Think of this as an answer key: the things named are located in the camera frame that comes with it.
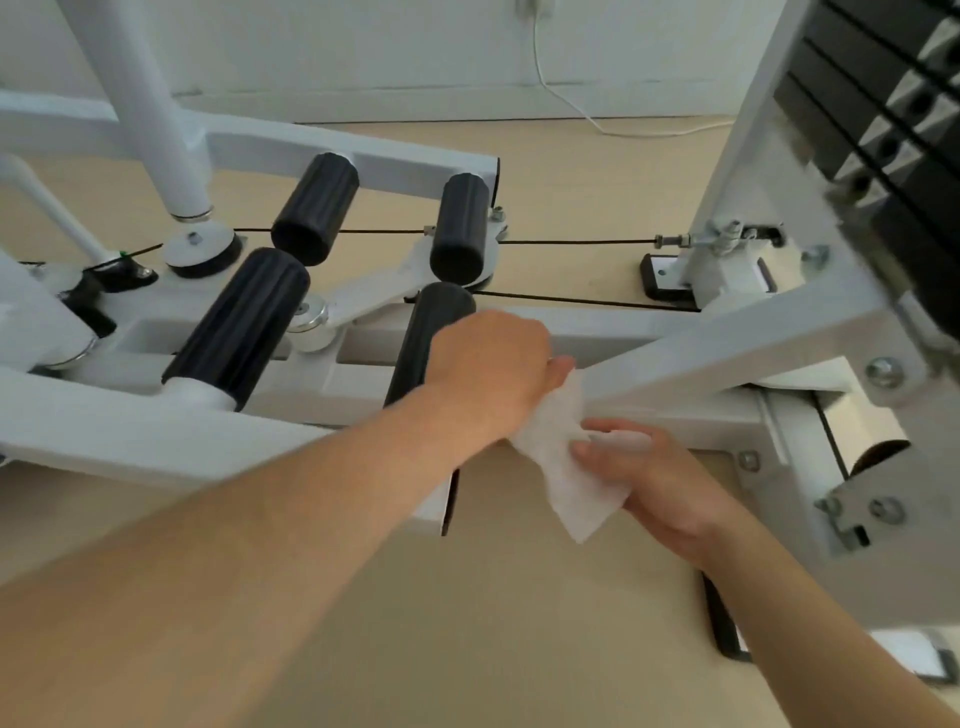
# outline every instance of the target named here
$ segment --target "baseboard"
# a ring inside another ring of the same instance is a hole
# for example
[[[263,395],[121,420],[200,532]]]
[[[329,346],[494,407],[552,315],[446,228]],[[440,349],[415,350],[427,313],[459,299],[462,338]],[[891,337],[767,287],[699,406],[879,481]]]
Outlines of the baseboard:
[[[597,117],[736,114],[749,79],[558,84]],[[187,109],[301,123],[464,121],[575,116],[536,85],[175,94]]]

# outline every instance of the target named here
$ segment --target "hand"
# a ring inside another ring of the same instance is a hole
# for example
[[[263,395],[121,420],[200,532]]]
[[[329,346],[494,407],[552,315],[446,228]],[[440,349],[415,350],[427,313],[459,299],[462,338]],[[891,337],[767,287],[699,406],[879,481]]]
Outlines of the hand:
[[[433,337],[426,383],[447,388],[494,442],[516,432],[576,366],[570,356],[550,356],[539,321],[481,311]]]
[[[661,544],[698,569],[708,570],[710,547],[719,533],[753,518],[666,430],[614,419],[585,420],[583,427],[650,435],[653,447],[647,452],[587,442],[571,443],[570,452],[585,470],[630,485],[633,492],[624,508]]]

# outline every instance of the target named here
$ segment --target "white tissue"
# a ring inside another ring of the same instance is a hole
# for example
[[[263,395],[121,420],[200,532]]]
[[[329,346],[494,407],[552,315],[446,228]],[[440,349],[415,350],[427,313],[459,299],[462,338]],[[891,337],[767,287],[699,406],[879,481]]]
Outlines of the white tissue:
[[[605,483],[581,470],[570,455],[570,442],[592,440],[632,450],[646,450],[651,445],[650,437],[642,432],[589,432],[580,427],[583,418],[582,374],[574,371],[564,386],[543,398],[527,423],[510,438],[517,450],[543,470],[547,500],[578,544],[623,505],[630,487]]]

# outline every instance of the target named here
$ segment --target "gym machine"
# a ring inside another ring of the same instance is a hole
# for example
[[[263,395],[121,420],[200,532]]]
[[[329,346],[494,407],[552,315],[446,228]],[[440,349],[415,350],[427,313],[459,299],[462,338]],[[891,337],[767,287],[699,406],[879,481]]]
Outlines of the gym machine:
[[[92,265],[0,253],[0,453],[200,488],[417,386],[432,335],[493,275],[498,160],[180,109],[129,3],[60,7],[109,103],[0,90],[0,180]],[[591,414],[729,452],[764,522],[873,630],[960,619],[958,15],[787,0],[690,231],[658,238],[679,254],[641,265],[651,298],[696,309],[508,308],[577,357]],[[167,270],[107,251],[15,154],[142,161],[182,223]],[[300,179],[274,247],[239,266],[214,169]],[[309,291],[360,187],[439,199],[436,225],[398,268]],[[772,248],[796,251],[802,284],[774,292]],[[823,402],[854,385],[905,442],[850,474]],[[412,522],[445,528],[454,483]]]

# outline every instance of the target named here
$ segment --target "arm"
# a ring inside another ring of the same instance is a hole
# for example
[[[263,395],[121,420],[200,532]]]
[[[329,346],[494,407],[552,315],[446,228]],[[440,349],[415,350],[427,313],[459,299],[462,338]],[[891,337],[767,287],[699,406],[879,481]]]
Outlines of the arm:
[[[548,358],[542,325],[471,316],[371,420],[0,589],[4,724],[232,722],[390,531],[563,382]]]
[[[960,717],[871,639],[668,433],[623,420],[584,427],[653,437],[643,454],[586,443],[571,448],[586,469],[631,483],[627,509],[714,582],[791,725],[960,726]]]

